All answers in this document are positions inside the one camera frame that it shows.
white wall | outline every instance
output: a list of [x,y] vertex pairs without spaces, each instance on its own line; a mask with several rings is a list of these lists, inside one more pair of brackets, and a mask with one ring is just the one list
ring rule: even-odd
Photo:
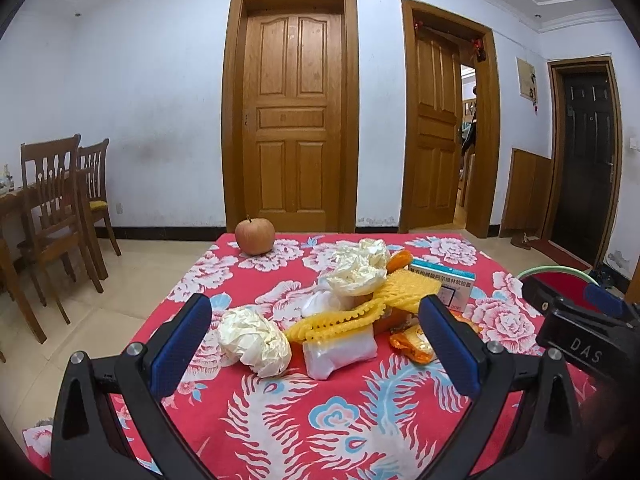
[[[551,90],[546,59],[499,33],[495,34],[495,49],[500,74],[500,155],[491,224],[499,224],[502,220],[511,167],[511,149],[520,148],[551,156],[552,136]],[[536,69],[538,113],[534,111],[532,101],[520,95],[517,57],[531,63]]]
[[[224,225],[220,85],[230,0],[118,0],[84,12],[74,37],[67,113],[87,141],[110,137],[116,225]],[[502,97],[498,223],[512,145],[548,150],[529,102],[513,91],[519,44],[538,35],[484,0],[421,0],[492,27]],[[398,224],[404,161],[404,43],[399,0],[358,0],[358,225]],[[385,164],[388,171],[379,171]]]
[[[591,23],[541,34],[548,59],[611,56],[622,113],[622,177],[616,221],[606,263],[631,278],[640,255],[640,152],[629,148],[631,137],[640,137],[640,49],[624,22]],[[616,252],[620,254],[611,258]]]
[[[19,11],[0,41],[0,164],[8,164],[22,185],[20,144],[72,134],[66,123],[66,76],[72,24],[32,11]],[[2,223],[16,257],[24,234],[18,217]]]
[[474,86],[476,86],[476,76],[463,77],[462,78],[462,98],[473,99],[476,97],[474,94]]

metal screw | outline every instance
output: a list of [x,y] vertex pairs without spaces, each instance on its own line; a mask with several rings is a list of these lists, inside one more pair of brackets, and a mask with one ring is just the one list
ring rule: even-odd
[[142,343],[131,343],[127,346],[127,354],[129,355],[139,355],[142,352]]
[[554,361],[559,361],[560,359],[562,359],[562,352],[559,351],[557,348],[550,348],[549,350],[546,351],[546,353],[549,355],[549,357],[551,357]]
[[486,349],[492,354],[499,354],[504,350],[504,346],[499,341],[489,341],[486,344]]
[[71,362],[75,365],[79,365],[84,359],[84,352],[74,352],[71,356]]

red floral tablecloth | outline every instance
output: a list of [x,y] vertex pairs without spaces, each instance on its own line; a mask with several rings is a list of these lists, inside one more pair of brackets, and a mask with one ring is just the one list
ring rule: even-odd
[[[188,297],[210,297],[211,330],[176,392],[162,401],[178,430],[218,478],[415,479],[438,453],[468,405],[438,361],[415,365],[395,354],[388,334],[376,337],[378,356],[334,372],[326,381],[305,374],[300,347],[287,373],[259,379],[230,362],[215,328],[229,308],[251,305],[284,329],[300,318],[300,297],[331,269],[339,240],[356,244],[365,235],[279,235],[265,256],[242,254],[225,234],[180,280],[134,340],[147,341]],[[485,341],[499,340],[511,352],[540,354],[535,333],[542,316],[522,300],[521,283],[464,238],[443,235],[376,235],[392,252],[476,274],[464,316],[482,328]],[[593,389],[572,370],[578,400]],[[497,457],[513,420],[512,394],[477,468]],[[130,445],[143,465],[158,471],[122,398],[114,405]],[[25,432],[31,456],[48,453],[46,429]]]

doormat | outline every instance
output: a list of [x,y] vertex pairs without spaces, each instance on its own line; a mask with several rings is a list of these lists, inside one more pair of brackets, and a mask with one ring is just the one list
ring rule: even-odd
[[556,264],[562,265],[565,267],[571,267],[573,269],[578,270],[588,270],[591,269],[591,266],[583,263],[582,261],[574,258],[569,253],[559,249],[555,245],[553,245],[549,240],[531,240],[529,239],[529,245],[533,247],[535,250],[540,251],[542,254],[545,254]]

crumpled plastic bag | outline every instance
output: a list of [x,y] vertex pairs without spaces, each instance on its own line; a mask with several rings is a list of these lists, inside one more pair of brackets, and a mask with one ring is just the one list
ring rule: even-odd
[[258,377],[279,375],[291,361],[291,346],[278,326],[250,307],[223,314],[218,342],[229,357],[239,358]]
[[305,341],[306,374],[312,379],[325,380],[334,370],[351,363],[373,359],[378,354],[378,344],[373,337],[373,326],[353,330],[342,337]]
[[336,294],[365,296],[385,282],[390,257],[382,240],[363,238],[357,247],[338,242],[337,267],[324,278]]
[[305,298],[300,307],[300,315],[309,317],[320,312],[339,312],[353,308],[353,297],[336,294],[324,277],[318,279],[314,293]]

